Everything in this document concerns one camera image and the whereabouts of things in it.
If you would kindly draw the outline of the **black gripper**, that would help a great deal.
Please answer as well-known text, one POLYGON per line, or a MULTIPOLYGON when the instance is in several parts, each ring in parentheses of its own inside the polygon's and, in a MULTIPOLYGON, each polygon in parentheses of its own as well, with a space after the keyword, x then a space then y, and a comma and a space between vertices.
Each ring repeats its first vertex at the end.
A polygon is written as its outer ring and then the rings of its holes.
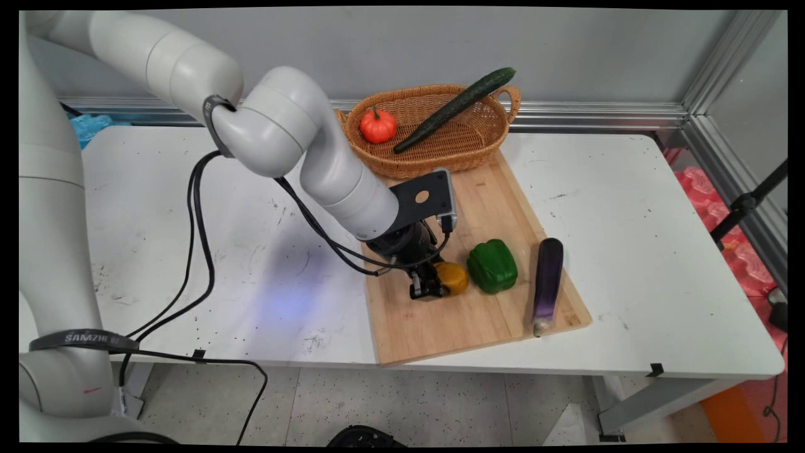
POLYGON ((447 269, 448 262, 441 262, 436 236, 425 220, 368 241, 366 246, 388 264, 409 271, 411 300, 451 295, 439 273, 440 269, 447 269))

